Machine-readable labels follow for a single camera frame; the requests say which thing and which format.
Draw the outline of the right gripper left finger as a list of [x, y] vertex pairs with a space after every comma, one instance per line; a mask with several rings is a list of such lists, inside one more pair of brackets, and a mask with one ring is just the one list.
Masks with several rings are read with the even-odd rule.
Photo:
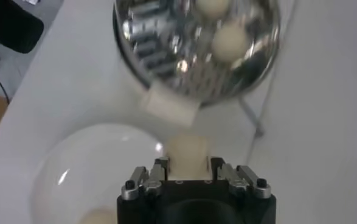
[[144, 166], [136, 167], [121, 188], [123, 200], [136, 200], [142, 194], [159, 195], [162, 182], [168, 180], [169, 158], [162, 156], [155, 159], [150, 170]]

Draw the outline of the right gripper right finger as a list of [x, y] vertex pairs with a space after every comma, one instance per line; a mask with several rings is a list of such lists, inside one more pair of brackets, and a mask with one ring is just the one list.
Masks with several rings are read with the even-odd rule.
[[240, 191], [249, 191], [255, 198], [269, 199], [271, 187], [267, 180], [258, 177], [249, 166], [237, 166], [233, 168], [220, 157], [211, 157], [210, 171], [212, 181], [226, 180], [229, 190], [237, 195]]

